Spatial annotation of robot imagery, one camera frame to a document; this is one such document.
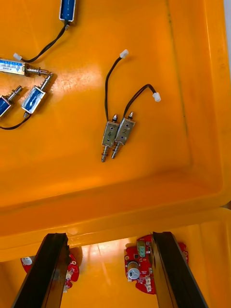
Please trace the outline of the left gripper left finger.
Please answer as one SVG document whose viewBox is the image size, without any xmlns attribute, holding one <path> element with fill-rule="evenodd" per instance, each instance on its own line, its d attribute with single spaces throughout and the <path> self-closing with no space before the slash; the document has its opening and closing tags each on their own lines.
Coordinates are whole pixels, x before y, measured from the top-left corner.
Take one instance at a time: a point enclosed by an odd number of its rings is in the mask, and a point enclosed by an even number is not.
<svg viewBox="0 0 231 308">
<path fill-rule="evenodd" d="M 49 233 L 43 239 L 31 269 L 13 302 L 13 308 L 59 308 L 67 267 L 68 237 Z"/>
</svg>

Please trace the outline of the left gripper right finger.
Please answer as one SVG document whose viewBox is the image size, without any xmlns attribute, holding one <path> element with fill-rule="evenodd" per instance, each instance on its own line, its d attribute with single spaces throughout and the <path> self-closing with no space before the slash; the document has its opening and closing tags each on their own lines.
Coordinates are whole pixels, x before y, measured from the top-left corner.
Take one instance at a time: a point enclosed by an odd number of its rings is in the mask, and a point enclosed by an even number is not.
<svg viewBox="0 0 231 308">
<path fill-rule="evenodd" d="M 171 232 L 153 232 L 152 263 L 160 308 L 206 308 L 205 298 Z"/>
</svg>

